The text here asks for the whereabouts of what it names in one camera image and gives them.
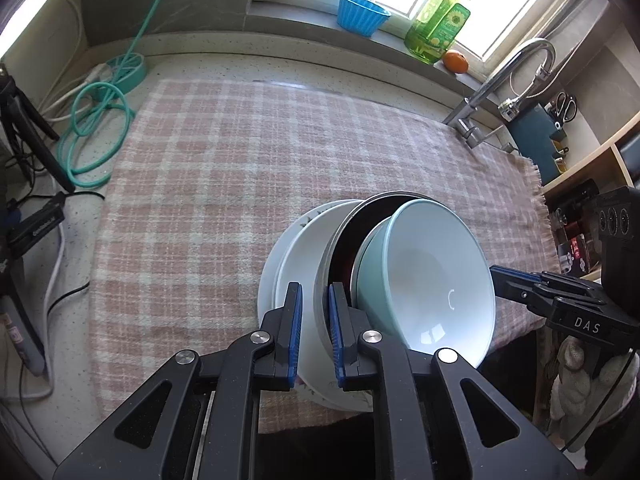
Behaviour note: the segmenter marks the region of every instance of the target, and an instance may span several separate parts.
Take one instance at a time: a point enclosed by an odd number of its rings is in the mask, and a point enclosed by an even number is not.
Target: green bottle
[[[409,51],[428,63],[444,56],[471,15],[467,1],[428,0],[404,37]]]

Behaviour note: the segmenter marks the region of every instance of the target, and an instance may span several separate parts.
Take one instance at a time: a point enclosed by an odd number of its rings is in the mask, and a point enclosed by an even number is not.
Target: scissors
[[[575,100],[575,95],[560,92],[556,99],[556,108],[553,110],[556,128],[559,130],[564,123],[573,121],[577,113],[578,104]]]

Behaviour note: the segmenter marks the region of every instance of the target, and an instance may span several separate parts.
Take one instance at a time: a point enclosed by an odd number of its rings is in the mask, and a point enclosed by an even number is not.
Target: window sill
[[[468,74],[454,74],[444,68],[441,61],[434,65],[412,56],[401,38],[377,30],[373,36],[363,38],[341,28],[333,14],[269,2],[252,2],[244,21],[245,32],[259,32],[290,36],[302,40],[316,41],[371,56],[423,76],[461,96],[470,96],[479,86]],[[500,117],[498,97],[489,95],[481,107]]]

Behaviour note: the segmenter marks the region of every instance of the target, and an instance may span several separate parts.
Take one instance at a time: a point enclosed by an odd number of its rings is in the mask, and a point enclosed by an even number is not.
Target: teal cable
[[[131,44],[129,45],[127,52],[122,57],[122,60],[120,61],[118,68],[115,74],[113,75],[113,77],[111,78],[111,80],[109,82],[90,83],[89,85],[85,86],[78,93],[78,95],[74,99],[73,104],[71,105],[70,126],[66,130],[66,132],[64,132],[60,137],[60,141],[58,143],[58,149],[57,149],[57,156],[58,156],[58,162],[60,163],[62,168],[66,171],[66,176],[69,177],[69,179],[71,180],[71,182],[74,183],[75,186],[99,187],[106,184],[111,178],[111,173],[108,173],[105,176],[97,180],[94,180],[92,182],[83,182],[81,180],[78,180],[76,178],[76,175],[80,175],[83,173],[87,173],[88,171],[95,170],[96,168],[99,168],[105,162],[110,160],[110,158],[113,157],[113,155],[115,155],[118,152],[118,150],[121,148],[122,143],[127,137],[127,133],[129,133],[129,126],[131,124],[131,120],[133,119],[135,113],[133,112],[133,110],[131,110],[131,108],[129,108],[129,104],[127,103],[127,100],[124,97],[124,94],[120,91],[119,88],[117,88],[116,84],[122,80],[121,72],[123,68],[126,66],[129,60],[129,56],[133,52],[133,49],[136,47],[136,45],[138,44],[138,41],[140,40],[142,35],[145,33],[146,28],[148,27],[149,22],[151,21],[151,18],[156,13],[156,9],[158,8],[160,1],[161,0],[154,0],[153,4],[151,5],[151,8],[149,9],[149,12],[146,14],[146,18],[144,19],[144,21],[142,22],[142,25],[140,26],[140,30],[136,34],[136,37],[133,39],[133,41],[131,41]],[[96,107],[92,108],[91,110],[88,110],[81,117],[76,117],[80,99],[84,97],[84,95],[86,95],[89,90],[92,90],[95,88],[107,89],[107,92],[105,92],[103,99],[101,99],[100,103]],[[122,103],[121,105],[114,104],[111,102],[116,97]],[[104,116],[105,112],[112,108],[122,110],[125,113],[124,126],[122,127],[122,131],[118,137],[116,144],[107,153],[102,155],[100,158],[98,158],[96,161],[92,162],[91,164],[83,166],[82,168],[73,167],[74,152],[75,152],[75,148],[76,148],[76,144],[78,143],[78,140],[80,140],[82,137],[89,137],[91,134],[93,134],[96,131],[98,125],[100,124],[100,121]],[[72,139],[65,155],[65,143],[69,137],[72,137]]]

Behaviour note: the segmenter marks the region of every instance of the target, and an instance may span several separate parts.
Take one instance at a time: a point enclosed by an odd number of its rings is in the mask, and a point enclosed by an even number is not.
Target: faucet
[[[518,113],[520,113],[520,105],[524,99],[527,98],[529,91],[534,89],[538,83],[546,80],[551,73],[551,69],[556,61],[556,50],[549,40],[533,38],[521,44],[514,54],[494,70],[471,97],[464,98],[443,122],[449,126],[453,126],[459,131],[470,148],[474,148],[481,142],[487,140],[492,133],[487,135],[482,133],[480,128],[473,126],[469,120],[469,116],[478,110],[478,105],[485,97],[505,82],[517,67],[539,50],[546,50],[546,56],[545,60],[536,70],[536,76],[531,82],[531,85],[515,99],[507,99],[498,106],[498,111],[507,122],[514,120]]]

